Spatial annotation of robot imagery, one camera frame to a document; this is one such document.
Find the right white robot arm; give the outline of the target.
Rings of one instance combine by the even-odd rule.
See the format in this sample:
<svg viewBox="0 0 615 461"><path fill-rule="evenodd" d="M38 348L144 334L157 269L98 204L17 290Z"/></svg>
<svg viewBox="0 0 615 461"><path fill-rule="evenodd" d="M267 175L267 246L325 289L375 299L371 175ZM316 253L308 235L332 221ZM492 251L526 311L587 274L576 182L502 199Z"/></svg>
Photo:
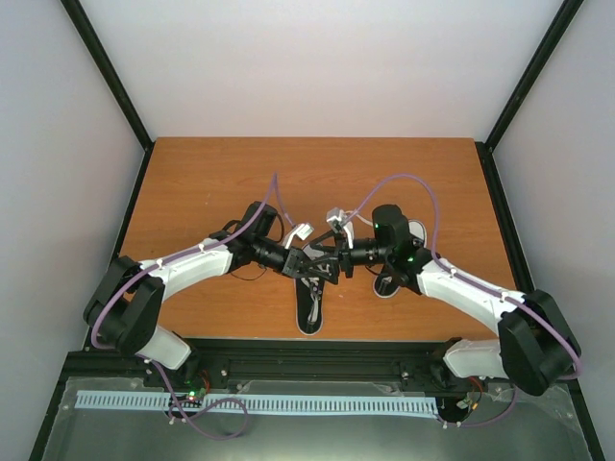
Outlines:
<svg viewBox="0 0 615 461"><path fill-rule="evenodd" d="M509 291L456 268L428 248L425 226L407 219L398 206L373 210L371 238L355 237L348 217L340 208L330 210L330 231L304 247L309 285L350 278L357 266L378 267L377 297L390 299L407 289L450 305L495 334L493 340L451 340L435 373L440 380L500 377L541 396L578 372L580 346L551 295Z"/></svg>

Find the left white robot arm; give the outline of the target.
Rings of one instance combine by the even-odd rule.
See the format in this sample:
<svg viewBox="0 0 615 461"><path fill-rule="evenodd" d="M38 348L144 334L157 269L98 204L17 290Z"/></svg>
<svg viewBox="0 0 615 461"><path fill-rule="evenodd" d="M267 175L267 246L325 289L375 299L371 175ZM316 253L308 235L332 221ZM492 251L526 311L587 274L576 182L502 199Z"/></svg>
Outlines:
<svg viewBox="0 0 615 461"><path fill-rule="evenodd" d="M251 263L290 279L304 280L312 290L319 282L335 282L339 270L332 256L293 246L307 238L308 224L293 229L282 241L268 234L278 211L265 203L248 206L234 232L227 229L183 251L159 259L135 261L127 256L109 266L84 312L91 344L101 350L136 355L166 368L179 386L193 384L200 363L178 334L159 323L162 305L204 280L225 276Z"/></svg>

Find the white lace of sneaker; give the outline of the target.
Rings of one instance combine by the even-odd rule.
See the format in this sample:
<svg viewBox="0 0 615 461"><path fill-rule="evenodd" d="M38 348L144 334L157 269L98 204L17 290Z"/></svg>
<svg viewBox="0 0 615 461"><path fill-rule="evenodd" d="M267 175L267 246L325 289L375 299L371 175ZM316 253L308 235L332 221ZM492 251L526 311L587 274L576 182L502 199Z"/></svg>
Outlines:
<svg viewBox="0 0 615 461"><path fill-rule="evenodd" d="M306 246L304 247L304 252L307 254L307 256L310 259L316 259L318 257L325 255L324 250L322 250L321 248L316 248L315 246L312 246L310 244L306 244ZM313 326L318 321L319 311L320 311L320 295L319 295L319 288L318 288L318 279L317 278L305 279L303 281L303 284L308 288L309 295L311 298L311 309L307 316L307 323Z"/></svg>
<svg viewBox="0 0 615 461"><path fill-rule="evenodd" d="M365 224L366 226L373 227L373 221L366 217L363 217L356 210L344 210L344 214L345 214L345 217L347 218L351 217L352 219L358 219L361 223Z"/></svg>

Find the black canvas sneaker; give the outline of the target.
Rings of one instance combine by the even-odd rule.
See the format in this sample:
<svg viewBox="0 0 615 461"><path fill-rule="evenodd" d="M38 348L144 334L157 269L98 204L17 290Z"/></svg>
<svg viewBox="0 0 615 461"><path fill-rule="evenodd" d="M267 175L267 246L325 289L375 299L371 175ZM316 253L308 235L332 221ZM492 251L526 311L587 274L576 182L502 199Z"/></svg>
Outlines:
<svg viewBox="0 0 615 461"><path fill-rule="evenodd" d="M404 218L394 225L377 224L375 236L383 250L381 271L373 284L376 295L392 298L401 288L421 295L418 276L432 261L423 223Z"/></svg>
<svg viewBox="0 0 615 461"><path fill-rule="evenodd" d="M320 295L320 311L319 318L316 324L313 326L307 323L307 316L311 309L311 298L309 295L308 288L303 284L305 279L296 279L295 280L295 289L296 289L296 324L298 329L305 336L313 336L318 333L323 325L323 295L324 295L324 287L325 281L322 279L318 279L318 288Z"/></svg>

